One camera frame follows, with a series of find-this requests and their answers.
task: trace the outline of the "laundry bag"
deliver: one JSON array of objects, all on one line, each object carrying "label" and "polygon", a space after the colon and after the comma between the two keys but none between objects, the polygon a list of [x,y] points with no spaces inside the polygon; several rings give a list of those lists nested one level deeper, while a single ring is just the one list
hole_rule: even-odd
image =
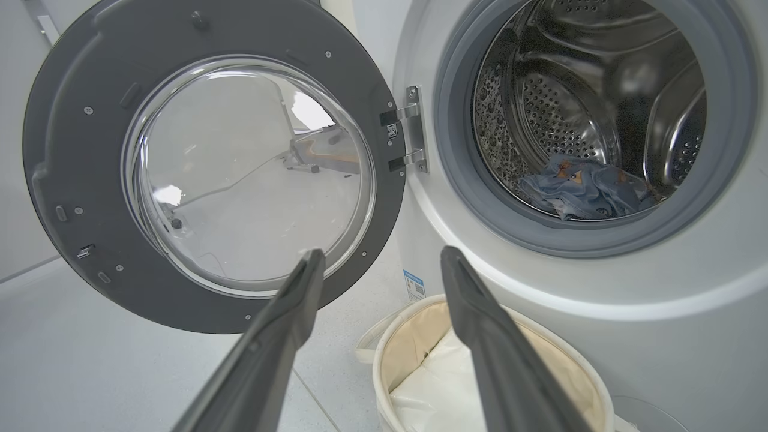
[{"label": "laundry bag", "polygon": [[[583,356],[540,324],[502,307],[592,430],[637,432],[633,425],[614,419],[607,388]],[[385,432],[485,429],[471,354],[453,334],[445,295],[427,297],[385,317],[360,338],[356,355],[362,363],[372,364],[376,406]],[[422,364],[430,362],[432,369],[422,373]],[[430,385],[437,401],[420,394]]]}]

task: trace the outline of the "clothing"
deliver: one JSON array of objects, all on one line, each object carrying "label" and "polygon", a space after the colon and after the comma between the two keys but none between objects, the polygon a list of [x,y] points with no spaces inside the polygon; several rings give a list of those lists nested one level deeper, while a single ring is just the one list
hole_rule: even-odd
[{"label": "clothing", "polygon": [[593,159],[554,155],[542,170],[520,179],[531,203],[560,219],[608,219],[652,207],[645,181]]}]

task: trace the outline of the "label sticker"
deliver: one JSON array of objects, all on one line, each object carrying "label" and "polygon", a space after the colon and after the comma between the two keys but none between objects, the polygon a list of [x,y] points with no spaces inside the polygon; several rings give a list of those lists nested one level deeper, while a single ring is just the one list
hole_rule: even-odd
[{"label": "label sticker", "polygon": [[424,281],[418,277],[403,270],[403,274],[406,276],[406,288],[408,288],[408,300],[417,301],[425,298],[427,294],[424,292]]},{"label": "label sticker", "polygon": [[397,123],[392,123],[386,127],[386,136],[389,139],[397,138]]}]

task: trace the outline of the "floor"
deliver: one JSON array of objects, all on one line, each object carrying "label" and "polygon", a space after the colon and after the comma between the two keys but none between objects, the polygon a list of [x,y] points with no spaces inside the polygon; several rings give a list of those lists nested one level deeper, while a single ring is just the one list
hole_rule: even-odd
[{"label": "floor", "polygon": [[[358,338],[407,299],[394,240],[318,311],[296,356],[280,432],[379,430]],[[0,430],[171,430],[236,335],[193,334],[127,312],[63,260],[0,285]]]}]

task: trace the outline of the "stainless steel drum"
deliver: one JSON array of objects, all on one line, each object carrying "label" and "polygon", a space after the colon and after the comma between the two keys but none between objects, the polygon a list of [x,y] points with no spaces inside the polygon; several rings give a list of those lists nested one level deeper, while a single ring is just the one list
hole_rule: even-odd
[{"label": "stainless steel drum", "polygon": [[703,76],[685,37],[641,1],[533,0],[488,47],[472,121],[478,151],[518,199],[553,154],[594,158],[672,195],[700,151]]}]

